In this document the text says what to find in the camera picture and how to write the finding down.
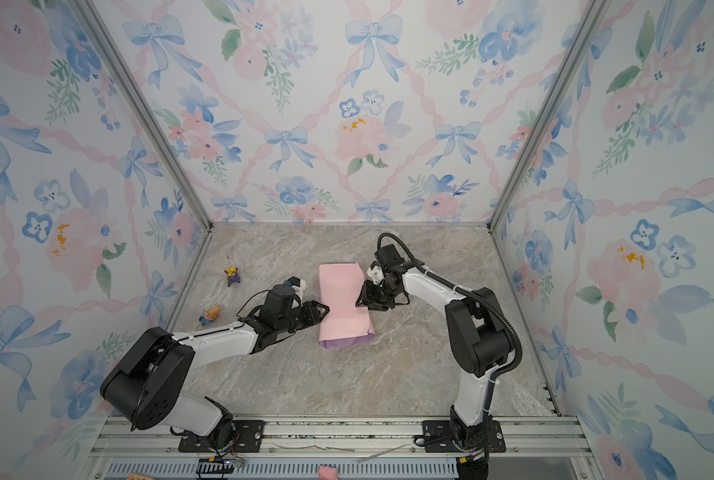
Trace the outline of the purple wrapping paper sheet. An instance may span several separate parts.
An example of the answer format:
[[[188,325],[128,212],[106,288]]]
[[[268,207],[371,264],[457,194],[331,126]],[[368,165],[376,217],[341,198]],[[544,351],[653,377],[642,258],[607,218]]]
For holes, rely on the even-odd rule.
[[[365,275],[358,263],[319,266],[320,302],[329,308],[320,323],[319,343],[339,349],[372,341],[375,330],[369,310],[357,306]]]

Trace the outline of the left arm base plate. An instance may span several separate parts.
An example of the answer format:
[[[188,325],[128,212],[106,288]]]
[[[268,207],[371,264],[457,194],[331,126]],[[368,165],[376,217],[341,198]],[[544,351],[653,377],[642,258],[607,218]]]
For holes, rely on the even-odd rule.
[[[180,435],[180,453],[259,453],[266,423],[263,420],[233,420],[221,423],[208,436],[186,431]]]

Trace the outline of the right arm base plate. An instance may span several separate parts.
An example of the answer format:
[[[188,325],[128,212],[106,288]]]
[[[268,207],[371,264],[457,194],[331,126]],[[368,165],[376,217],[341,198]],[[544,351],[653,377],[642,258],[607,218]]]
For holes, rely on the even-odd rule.
[[[506,451],[505,435],[498,421],[488,417],[475,426],[461,425],[453,420],[425,420],[422,434],[415,444],[426,453],[473,453],[485,449],[488,453]]]

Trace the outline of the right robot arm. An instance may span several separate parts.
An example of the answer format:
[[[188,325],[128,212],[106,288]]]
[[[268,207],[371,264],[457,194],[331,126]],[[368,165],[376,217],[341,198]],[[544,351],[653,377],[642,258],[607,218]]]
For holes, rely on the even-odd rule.
[[[495,432],[491,405],[498,378],[520,365],[523,348],[495,294],[471,290],[433,272],[396,235],[382,233],[375,260],[355,302],[357,307],[388,311],[419,299],[445,319],[452,355],[461,376],[450,409],[449,433],[430,434],[424,443],[452,443],[464,452],[486,452]]]

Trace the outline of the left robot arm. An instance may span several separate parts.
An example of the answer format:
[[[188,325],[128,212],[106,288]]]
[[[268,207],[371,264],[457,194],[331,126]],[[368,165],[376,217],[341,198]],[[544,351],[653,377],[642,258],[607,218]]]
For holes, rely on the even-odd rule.
[[[191,333],[146,330],[104,379],[100,394],[131,423],[165,425],[204,446],[226,448],[236,437],[233,414],[219,402],[183,391],[189,374],[223,359],[257,354],[319,325],[330,308],[301,299],[289,282],[265,292],[264,303],[222,327]]]

